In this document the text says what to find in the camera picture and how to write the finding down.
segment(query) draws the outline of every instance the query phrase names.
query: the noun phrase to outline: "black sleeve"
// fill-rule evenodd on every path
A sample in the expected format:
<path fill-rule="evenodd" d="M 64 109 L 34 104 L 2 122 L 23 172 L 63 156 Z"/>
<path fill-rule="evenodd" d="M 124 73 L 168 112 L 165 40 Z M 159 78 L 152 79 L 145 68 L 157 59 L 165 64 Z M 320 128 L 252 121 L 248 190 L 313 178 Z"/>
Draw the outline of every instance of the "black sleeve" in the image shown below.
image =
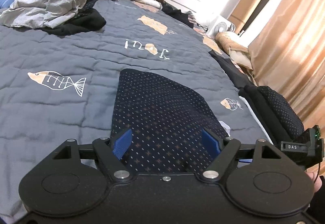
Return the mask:
<path fill-rule="evenodd" d="M 325 179 L 320 176 L 322 187 L 315 193 L 307 213 L 316 219 L 319 223 L 325 224 Z"/>

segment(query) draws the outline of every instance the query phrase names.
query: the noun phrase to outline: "orange satin curtain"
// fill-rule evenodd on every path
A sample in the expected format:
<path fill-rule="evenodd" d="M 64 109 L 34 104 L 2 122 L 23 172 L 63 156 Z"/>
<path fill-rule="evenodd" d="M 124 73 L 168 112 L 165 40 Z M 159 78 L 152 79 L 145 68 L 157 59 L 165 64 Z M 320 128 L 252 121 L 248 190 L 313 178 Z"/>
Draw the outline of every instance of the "orange satin curtain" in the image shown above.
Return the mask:
<path fill-rule="evenodd" d="M 325 0 L 282 0 L 249 45 L 256 82 L 282 94 L 325 137 Z"/>

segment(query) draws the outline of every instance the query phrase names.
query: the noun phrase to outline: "fish print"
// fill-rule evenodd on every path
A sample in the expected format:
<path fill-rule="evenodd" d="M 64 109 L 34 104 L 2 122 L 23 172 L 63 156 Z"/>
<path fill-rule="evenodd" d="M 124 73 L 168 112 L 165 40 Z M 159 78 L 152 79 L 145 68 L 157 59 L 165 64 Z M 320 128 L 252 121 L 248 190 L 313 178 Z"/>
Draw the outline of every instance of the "fish print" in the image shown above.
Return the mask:
<path fill-rule="evenodd" d="M 64 90 L 70 86 L 74 86 L 77 94 L 82 96 L 83 88 L 85 86 L 86 77 L 81 78 L 74 83 L 70 76 L 63 76 L 53 71 L 43 71 L 38 73 L 28 73 L 30 79 L 36 83 L 44 85 L 52 90 Z"/>
<path fill-rule="evenodd" d="M 230 110 L 236 110 L 237 108 L 242 109 L 241 104 L 237 100 L 233 100 L 230 98 L 225 98 L 222 100 L 221 105 L 223 105 L 225 108 L 230 109 Z"/>

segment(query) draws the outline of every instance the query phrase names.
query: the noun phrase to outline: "quilted bedspread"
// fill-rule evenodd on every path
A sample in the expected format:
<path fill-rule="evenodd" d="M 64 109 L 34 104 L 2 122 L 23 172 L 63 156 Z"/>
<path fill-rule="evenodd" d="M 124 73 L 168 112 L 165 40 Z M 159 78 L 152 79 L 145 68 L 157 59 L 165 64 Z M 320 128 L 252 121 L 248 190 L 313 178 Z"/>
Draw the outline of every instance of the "quilted bedspread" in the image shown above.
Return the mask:
<path fill-rule="evenodd" d="M 25 212 L 20 180 L 58 145 L 110 135 L 125 68 L 195 90 L 242 143 L 265 138 L 202 35 L 129 0 L 99 0 L 94 8 L 107 21 L 98 32 L 58 37 L 0 26 L 0 214 L 7 222 Z"/>

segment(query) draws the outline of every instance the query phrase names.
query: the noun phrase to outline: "navy patterned cloth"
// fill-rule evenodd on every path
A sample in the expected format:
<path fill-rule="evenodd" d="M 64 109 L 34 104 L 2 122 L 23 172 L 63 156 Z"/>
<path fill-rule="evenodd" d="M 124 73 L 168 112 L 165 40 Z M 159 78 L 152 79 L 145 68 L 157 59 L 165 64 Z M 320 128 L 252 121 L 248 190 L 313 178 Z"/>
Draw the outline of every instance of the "navy patterned cloth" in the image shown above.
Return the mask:
<path fill-rule="evenodd" d="M 122 70 L 112 135 L 131 128 L 133 141 L 122 162 L 133 172 L 202 172 L 211 157 L 202 128 L 228 134 L 201 95 L 161 75 Z"/>
<path fill-rule="evenodd" d="M 297 138 L 304 132 L 302 121 L 282 95 L 268 86 L 259 86 L 257 90 L 265 98 L 291 139 Z"/>

